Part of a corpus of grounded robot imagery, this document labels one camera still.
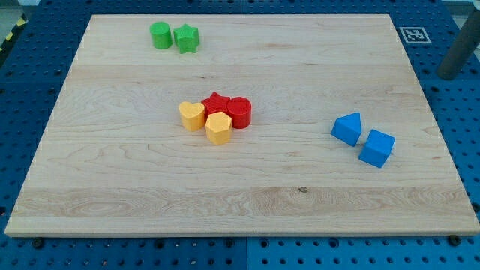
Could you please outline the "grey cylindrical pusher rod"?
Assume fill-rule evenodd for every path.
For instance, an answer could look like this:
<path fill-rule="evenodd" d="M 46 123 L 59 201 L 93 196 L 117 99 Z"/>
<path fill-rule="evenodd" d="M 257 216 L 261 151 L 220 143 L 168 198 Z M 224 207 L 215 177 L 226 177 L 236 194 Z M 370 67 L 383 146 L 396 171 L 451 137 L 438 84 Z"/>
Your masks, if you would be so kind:
<path fill-rule="evenodd" d="M 444 59 L 436 70 L 438 77 L 453 80 L 479 45 L 479 10 L 474 10 L 463 24 Z"/>

